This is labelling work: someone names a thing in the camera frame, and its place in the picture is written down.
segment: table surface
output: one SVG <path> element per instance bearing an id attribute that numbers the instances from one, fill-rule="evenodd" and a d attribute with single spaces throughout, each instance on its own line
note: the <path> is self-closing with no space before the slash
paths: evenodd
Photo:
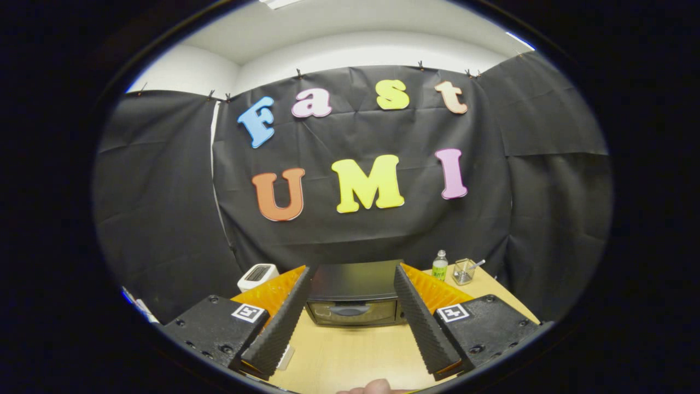
<path id="1" fill-rule="evenodd" d="M 453 264 L 447 267 L 446 283 L 474 298 L 496 295 L 533 322 L 540 323 L 481 267 L 476 268 L 474 279 L 462 286 L 452 279 L 453 270 Z M 364 387 L 379 378 L 386 378 L 393 389 L 419 390 L 455 377 L 435 381 L 426 370 L 406 323 L 383 327 L 322 327 L 302 311 L 289 343 L 294 348 L 289 365 L 284 371 L 276 371 L 269 382 L 297 393 L 333 394 Z"/>

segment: ceiling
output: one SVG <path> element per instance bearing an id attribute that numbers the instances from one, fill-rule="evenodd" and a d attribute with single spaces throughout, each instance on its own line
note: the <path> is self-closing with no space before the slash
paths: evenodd
<path id="1" fill-rule="evenodd" d="M 182 43 L 243 65 L 311 39 L 375 30 L 445 36 L 505 57 L 528 51 L 499 26 L 446 0 L 301 0 L 274 11 L 253 0 Z"/>

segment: drawer handle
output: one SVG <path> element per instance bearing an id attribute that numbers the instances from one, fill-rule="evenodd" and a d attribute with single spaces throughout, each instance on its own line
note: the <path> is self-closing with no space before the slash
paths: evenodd
<path id="1" fill-rule="evenodd" d="M 363 314 L 364 312 L 367 312 L 370 310 L 369 305 L 357 305 L 357 306 L 350 306 L 350 305 L 343 305 L 343 306 L 331 306 L 330 311 L 335 313 L 336 315 L 341 315 L 341 316 L 359 316 Z"/>

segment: yellow letter m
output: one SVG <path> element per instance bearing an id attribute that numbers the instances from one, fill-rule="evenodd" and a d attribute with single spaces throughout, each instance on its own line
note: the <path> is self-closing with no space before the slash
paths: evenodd
<path id="1" fill-rule="evenodd" d="M 377 189 L 379 198 L 378 208 L 392 208 L 403 205 L 403 197 L 399 194 L 398 181 L 396 180 L 396 165 L 398 157 L 394 155 L 382 155 L 374 160 L 372 171 L 368 177 L 359 165 L 352 159 L 340 160 L 333 163 L 330 168 L 338 173 L 340 183 L 340 204 L 338 212 L 356 212 L 360 205 L 355 202 L 353 192 L 360 199 L 366 209 L 372 207 Z"/>

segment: drawer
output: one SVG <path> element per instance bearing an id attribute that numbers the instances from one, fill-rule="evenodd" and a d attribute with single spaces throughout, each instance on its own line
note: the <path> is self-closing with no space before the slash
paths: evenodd
<path id="1" fill-rule="evenodd" d="M 307 311 L 319 325 L 380 325 L 396 321 L 396 300 L 342 303 L 308 301 Z"/>

